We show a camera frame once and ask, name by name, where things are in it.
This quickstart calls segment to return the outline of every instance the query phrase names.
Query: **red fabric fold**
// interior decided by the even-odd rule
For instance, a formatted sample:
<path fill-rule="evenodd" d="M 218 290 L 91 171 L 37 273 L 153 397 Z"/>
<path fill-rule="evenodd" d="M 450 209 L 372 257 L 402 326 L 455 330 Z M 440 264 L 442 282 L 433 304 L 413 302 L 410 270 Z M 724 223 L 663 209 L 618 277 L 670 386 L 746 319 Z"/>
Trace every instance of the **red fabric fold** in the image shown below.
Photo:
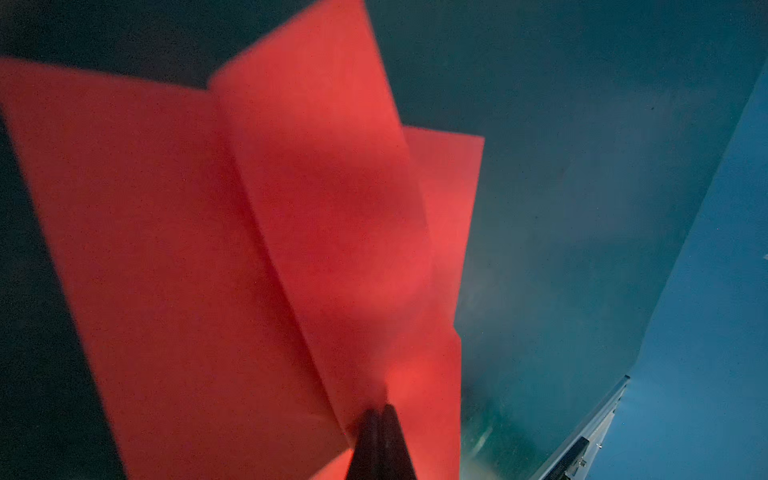
<path fill-rule="evenodd" d="M 313 5 L 211 91 L 0 59 L 129 478 L 309 478 L 385 401 L 419 478 L 458 478 L 482 139 L 402 128 L 358 0 Z"/>

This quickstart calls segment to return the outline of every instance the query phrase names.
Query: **red sheet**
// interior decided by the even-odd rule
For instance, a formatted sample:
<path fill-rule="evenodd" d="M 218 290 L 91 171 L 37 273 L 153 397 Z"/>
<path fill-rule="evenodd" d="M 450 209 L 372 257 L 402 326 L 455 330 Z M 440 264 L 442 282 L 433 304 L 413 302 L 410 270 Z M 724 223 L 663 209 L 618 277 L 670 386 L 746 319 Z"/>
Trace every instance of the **red sheet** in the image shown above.
<path fill-rule="evenodd" d="M 316 3 L 210 92 L 0 59 L 129 478 L 309 478 L 385 401 L 419 478 L 458 478 L 482 139 L 402 128 L 358 0 Z"/>

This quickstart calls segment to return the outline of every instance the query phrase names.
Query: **dark background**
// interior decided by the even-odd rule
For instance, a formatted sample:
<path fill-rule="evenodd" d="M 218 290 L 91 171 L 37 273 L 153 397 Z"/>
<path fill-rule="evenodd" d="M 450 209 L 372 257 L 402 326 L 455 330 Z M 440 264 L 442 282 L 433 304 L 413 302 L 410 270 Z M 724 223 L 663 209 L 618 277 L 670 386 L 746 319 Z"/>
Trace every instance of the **dark background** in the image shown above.
<path fill-rule="evenodd" d="M 306 3 L 3 0 L 0 51 L 204 88 Z M 765 60 L 766 6 L 367 5 L 403 122 L 487 139 L 462 469 L 527 478 L 633 364 Z M 4 134 L 0 189 L 0 478 L 122 478 Z"/>

